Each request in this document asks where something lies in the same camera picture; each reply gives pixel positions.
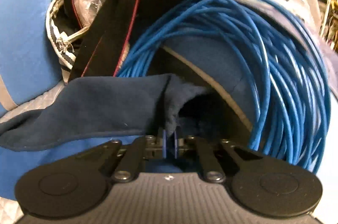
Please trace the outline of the blue navy fleece jacket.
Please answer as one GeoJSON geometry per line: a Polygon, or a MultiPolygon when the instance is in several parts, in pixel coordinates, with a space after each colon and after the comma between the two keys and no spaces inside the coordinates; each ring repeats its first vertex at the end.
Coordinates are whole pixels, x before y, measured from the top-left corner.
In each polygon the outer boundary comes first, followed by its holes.
{"type": "Polygon", "coordinates": [[[44,109],[1,123],[1,197],[14,199],[23,174],[111,139],[130,143],[177,127],[221,137],[256,119],[240,57],[219,37],[169,38],[142,78],[83,77],[44,109]]]}

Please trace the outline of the white quilted bed cover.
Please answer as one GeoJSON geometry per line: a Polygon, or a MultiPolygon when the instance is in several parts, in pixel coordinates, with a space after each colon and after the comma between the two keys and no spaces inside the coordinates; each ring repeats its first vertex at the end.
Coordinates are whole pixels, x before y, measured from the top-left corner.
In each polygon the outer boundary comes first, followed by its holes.
{"type": "MultiPolygon", "coordinates": [[[[64,86],[64,82],[61,81],[51,90],[7,112],[5,115],[3,115],[3,117],[1,117],[1,123],[4,123],[9,119],[26,111],[46,108],[55,101],[56,97],[62,91],[64,86]]],[[[17,201],[1,197],[1,223],[12,224],[15,223],[22,216],[23,212],[17,201]]]]}

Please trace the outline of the blue striped pillow right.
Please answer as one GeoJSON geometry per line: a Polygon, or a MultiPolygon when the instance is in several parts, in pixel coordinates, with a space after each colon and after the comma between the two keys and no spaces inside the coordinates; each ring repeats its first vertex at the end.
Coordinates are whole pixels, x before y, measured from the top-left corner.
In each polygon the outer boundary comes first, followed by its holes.
{"type": "Polygon", "coordinates": [[[1,115],[61,81],[45,23],[51,0],[1,0],[1,115]]]}

